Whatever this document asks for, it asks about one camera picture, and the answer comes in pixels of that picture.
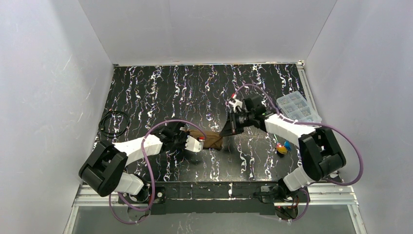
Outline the brown woven cloth napkin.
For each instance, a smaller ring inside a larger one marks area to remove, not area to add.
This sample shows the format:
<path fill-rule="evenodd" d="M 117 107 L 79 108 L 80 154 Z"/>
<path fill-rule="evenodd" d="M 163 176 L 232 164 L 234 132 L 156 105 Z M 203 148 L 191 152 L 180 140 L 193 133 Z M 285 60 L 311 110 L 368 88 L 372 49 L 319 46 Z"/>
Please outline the brown woven cloth napkin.
<path fill-rule="evenodd" d="M 219 151 L 223 147 L 223 137 L 220 136 L 219 132 L 204 131 L 206 135 L 204 136 L 204 134 L 197 129 L 189 129 L 187 133 L 197 140 L 202 139 L 204 141 L 204 149 L 215 149 Z"/>

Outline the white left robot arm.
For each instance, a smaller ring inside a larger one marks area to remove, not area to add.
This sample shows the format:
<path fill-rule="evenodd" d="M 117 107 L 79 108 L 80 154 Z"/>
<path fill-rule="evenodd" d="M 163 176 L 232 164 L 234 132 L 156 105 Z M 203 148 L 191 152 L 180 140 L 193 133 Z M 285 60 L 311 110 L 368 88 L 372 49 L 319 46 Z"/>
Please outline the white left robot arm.
<path fill-rule="evenodd" d="M 112 192 L 138 195 L 146 183 L 140 177 L 129 174 L 125 168 L 131 163 L 164 151 L 187 150 L 200 152 L 205 136 L 189 135 L 183 122 L 169 122 L 155 127 L 148 136 L 134 140 L 111 143 L 100 141 L 79 169 L 79 177 L 101 197 Z"/>

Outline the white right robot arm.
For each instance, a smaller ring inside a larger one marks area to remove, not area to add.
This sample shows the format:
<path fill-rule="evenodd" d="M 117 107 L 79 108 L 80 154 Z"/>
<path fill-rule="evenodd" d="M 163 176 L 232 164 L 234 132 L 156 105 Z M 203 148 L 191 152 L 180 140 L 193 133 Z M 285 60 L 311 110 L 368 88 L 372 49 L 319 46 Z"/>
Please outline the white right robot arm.
<path fill-rule="evenodd" d="M 299 148 L 301 166 L 279 179 L 278 184 L 265 195 L 287 198 L 299 189 L 318 182 L 346 165 L 346 158 L 332 131 L 328 127 L 311 127 L 283 120 L 267 110 L 260 96 L 229 100 L 231 111 L 220 136 L 239 135 L 245 127 L 254 126 L 268 134 L 276 134 Z"/>

